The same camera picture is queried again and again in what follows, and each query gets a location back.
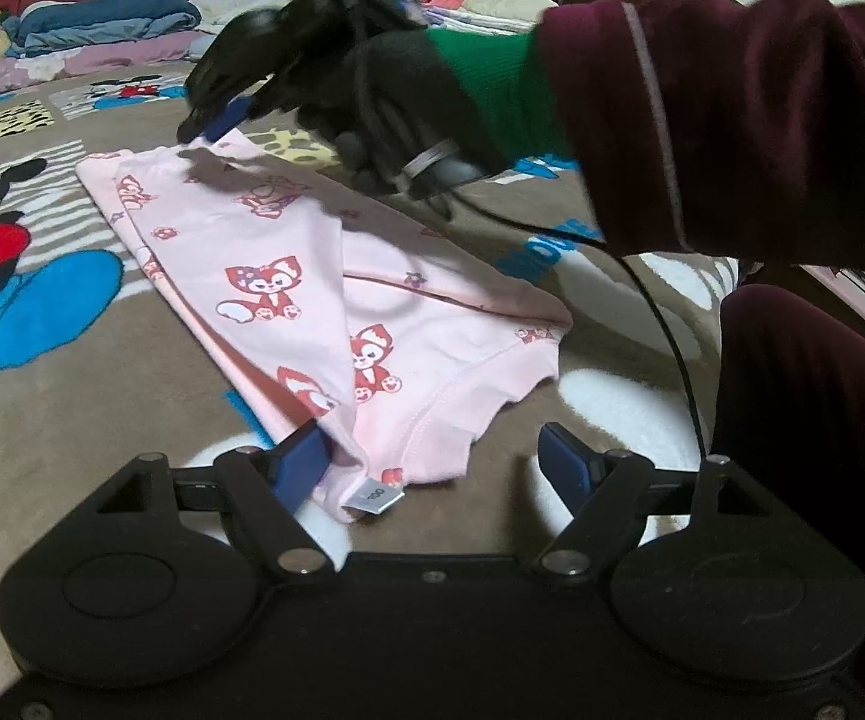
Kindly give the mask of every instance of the green cuff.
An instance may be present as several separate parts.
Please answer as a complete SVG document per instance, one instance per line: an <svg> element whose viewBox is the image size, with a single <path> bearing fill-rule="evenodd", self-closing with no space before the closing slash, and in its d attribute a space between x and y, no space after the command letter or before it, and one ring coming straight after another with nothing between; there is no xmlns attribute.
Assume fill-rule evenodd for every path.
<svg viewBox="0 0 865 720"><path fill-rule="evenodd" d="M430 29L429 38L510 165L522 157L544 154L572 159L573 148L556 115L555 98L531 32L476 35Z"/></svg>

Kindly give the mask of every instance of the clothing tag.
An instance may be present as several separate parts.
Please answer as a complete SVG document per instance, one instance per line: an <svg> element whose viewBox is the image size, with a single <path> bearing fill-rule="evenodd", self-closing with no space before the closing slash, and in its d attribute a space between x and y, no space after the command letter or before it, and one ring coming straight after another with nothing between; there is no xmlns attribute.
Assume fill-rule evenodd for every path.
<svg viewBox="0 0 865 720"><path fill-rule="evenodd" d="M343 506L369 512L369 514L382 514L404 494L402 488L394 488L392 485L383 485L375 479L367 479L359 485L355 493L349 496L349 500Z"/></svg>

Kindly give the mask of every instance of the screw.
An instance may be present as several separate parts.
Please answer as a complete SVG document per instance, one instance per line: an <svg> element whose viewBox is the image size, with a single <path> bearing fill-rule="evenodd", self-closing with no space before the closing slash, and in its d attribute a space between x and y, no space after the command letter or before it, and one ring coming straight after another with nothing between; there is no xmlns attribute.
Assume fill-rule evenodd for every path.
<svg viewBox="0 0 865 720"><path fill-rule="evenodd" d="M589 557L575 549L557 549L554 552L546 552L540 560L546 571L558 574L561 577L574 577L589 568Z"/></svg>
<svg viewBox="0 0 865 720"><path fill-rule="evenodd" d="M296 547L287 549L279 556L279 565L290 574L314 574L324 567L328 557L317 549Z"/></svg>
<svg viewBox="0 0 865 720"><path fill-rule="evenodd" d="M20 720L52 720L52 709L41 701L26 704L19 713Z"/></svg>
<svg viewBox="0 0 865 720"><path fill-rule="evenodd" d="M840 704L826 704L815 714L815 720L846 720L846 708Z"/></svg>

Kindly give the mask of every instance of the gray piping stripe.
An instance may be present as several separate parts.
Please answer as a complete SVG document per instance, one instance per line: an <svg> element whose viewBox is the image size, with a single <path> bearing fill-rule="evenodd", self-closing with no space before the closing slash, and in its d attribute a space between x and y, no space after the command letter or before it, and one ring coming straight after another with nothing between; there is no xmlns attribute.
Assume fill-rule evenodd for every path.
<svg viewBox="0 0 865 720"><path fill-rule="evenodd" d="M636 12L635 6L629 2L624 2L623 11L626 11L626 20L629 22L632 42L636 47L636 55L639 57L645 90L650 96L652 119L656 122L656 136L659 138L659 151L663 158L663 173L666 176L666 193L669 196L669 210L672 213L675 240L679 242L683 251L693 251L693 248L686 242L686 228L682 220L682 196L679 194L679 181L675 175L675 156L672 154L672 138L669 136L669 119L666 118L666 106L663 104L663 93L659 89L659 79L656 76L655 66L652 64L650 46L645 40L645 30L642 29L642 22L639 20L639 13Z"/></svg>

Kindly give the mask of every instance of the pink children's shirt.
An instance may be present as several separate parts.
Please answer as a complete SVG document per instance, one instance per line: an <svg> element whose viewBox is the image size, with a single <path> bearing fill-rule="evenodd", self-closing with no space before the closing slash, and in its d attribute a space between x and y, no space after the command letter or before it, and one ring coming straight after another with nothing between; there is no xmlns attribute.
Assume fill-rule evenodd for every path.
<svg viewBox="0 0 865 720"><path fill-rule="evenodd" d="M465 474L498 409L557 375L559 300L236 130L76 171L269 435L333 437L314 497L339 519L367 477Z"/></svg>

